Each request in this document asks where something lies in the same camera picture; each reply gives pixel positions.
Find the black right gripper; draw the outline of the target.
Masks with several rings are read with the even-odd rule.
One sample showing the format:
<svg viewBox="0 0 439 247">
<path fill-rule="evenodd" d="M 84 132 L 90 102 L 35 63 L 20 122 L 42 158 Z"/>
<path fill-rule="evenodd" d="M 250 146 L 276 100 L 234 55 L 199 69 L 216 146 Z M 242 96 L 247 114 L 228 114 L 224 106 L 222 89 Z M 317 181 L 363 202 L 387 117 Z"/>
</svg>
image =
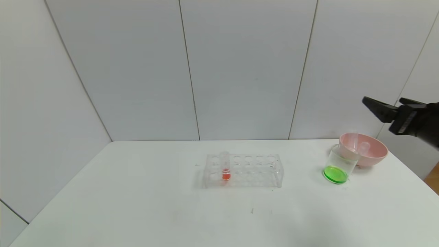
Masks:
<svg viewBox="0 0 439 247">
<path fill-rule="evenodd" d="M 399 108 L 363 97 L 362 103 L 383 123 L 391 123 L 389 131 L 396 136 L 413 136 L 430 146 L 439 147 L 438 103 L 425 104 L 401 97 Z"/>
</svg>

